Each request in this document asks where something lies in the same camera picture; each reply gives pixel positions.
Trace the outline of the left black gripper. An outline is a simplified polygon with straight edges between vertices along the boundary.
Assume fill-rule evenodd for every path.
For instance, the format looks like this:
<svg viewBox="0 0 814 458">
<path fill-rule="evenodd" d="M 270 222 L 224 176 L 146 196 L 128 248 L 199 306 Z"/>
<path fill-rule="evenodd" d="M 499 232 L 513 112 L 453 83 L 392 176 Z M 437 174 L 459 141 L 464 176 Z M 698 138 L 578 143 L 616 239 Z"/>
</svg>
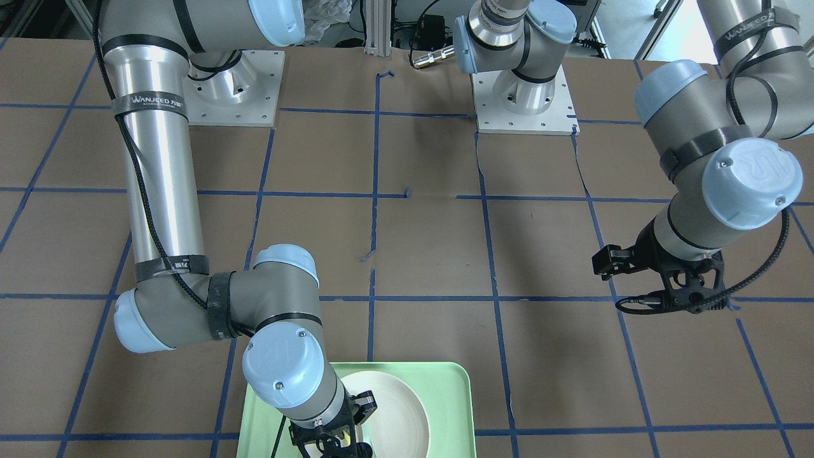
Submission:
<svg viewBox="0 0 814 458">
<path fill-rule="evenodd" d="M 619 274 L 634 274 L 643 270 L 659 273 L 665 284 L 721 284 L 724 260 L 721 253 L 700 261 L 675 257 L 656 238 L 655 220 L 651 220 L 638 235 L 634 246 L 623 249 L 615 244 L 603 246 L 592 256 L 594 275 L 603 281 Z"/>
</svg>

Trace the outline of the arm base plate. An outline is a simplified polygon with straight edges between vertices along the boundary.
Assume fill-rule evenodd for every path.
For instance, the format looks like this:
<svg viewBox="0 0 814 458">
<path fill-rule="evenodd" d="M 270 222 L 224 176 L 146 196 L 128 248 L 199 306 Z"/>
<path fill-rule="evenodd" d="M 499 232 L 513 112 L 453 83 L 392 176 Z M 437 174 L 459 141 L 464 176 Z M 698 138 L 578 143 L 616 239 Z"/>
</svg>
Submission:
<svg viewBox="0 0 814 458">
<path fill-rule="evenodd" d="M 511 70 L 474 73 L 471 81 L 481 134 L 581 133 L 563 67 L 541 84 L 523 81 Z"/>
<path fill-rule="evenodd" d="M 187 119 L 198 127 L 273 127 L 286 55 L 230 50 L 191 56 Z"/>
</svg>

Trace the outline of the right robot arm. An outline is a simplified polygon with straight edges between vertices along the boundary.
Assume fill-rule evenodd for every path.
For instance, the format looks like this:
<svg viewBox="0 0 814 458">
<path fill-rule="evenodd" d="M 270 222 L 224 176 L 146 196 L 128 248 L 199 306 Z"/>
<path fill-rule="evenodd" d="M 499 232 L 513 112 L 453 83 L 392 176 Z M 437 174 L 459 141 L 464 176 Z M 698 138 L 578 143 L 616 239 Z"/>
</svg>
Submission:
<svg viewBox="0 0 814 458">
<path fill-rule="evenodd" d="M 184 82 L 192 55 L 302 43 L 300 1 L 100 1 L 93 45 L 132 165 L 128 197 L 137 285 L 114 330 L 135 353 L 249 338 L 242 373 L 290 422 L 293 445 L 323 457 L 372 457 L 357 427 L 374 394 L 348 393 L 324 348 L 311 254 L 258 253 L 250 270 L 212 274 L 204 252 Z"/>
</svg>

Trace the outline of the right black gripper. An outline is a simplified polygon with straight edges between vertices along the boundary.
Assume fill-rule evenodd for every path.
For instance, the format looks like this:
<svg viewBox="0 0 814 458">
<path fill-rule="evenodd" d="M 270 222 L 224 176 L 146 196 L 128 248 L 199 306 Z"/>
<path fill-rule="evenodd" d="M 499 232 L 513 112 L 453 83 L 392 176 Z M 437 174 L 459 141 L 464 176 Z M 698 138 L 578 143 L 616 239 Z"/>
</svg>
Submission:
<svg viewBox="0 0 814 458">
<path fill-rule="evenodd" d="M 366 441 L 361 441 L 357 427 L 364 424 L 377 410 L 378 403 L 373 392 L 346 394 L 337 416 L 329 421 L 317 420 L 314 428 L 303 428 L 296 424 L 289 426 L 291 441 L 300 455 L 308 457 L 307 445 L 314 445 L 322 457 L 372 457 L 373 449 Z M 342 447 L 340 435 L 348 430 L 352 437 L 349 447 Z"/>
</svg>

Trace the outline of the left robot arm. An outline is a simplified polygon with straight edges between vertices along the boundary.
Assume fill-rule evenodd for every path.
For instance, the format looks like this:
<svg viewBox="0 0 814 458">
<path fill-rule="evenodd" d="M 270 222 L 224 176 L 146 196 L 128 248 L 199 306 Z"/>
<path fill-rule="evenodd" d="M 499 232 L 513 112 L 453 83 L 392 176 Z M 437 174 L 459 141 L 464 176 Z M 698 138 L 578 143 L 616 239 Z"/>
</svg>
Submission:
<svg viewBox="0 0 814 458">
<path fill-rule="evenodd" d="M 637 88 L 640 122 L 677 193 L 633 246 L 593 256 L 602 279 L 642 270 L 666 281 L 721 276 L 721 250 L 773 220 L 803 187 L 799 162 L 778 145 L 812 133 L 812 68 L 799 17 L 784 1 L 698 6 L 722 78 L 677 60 Z"/>
</svg>

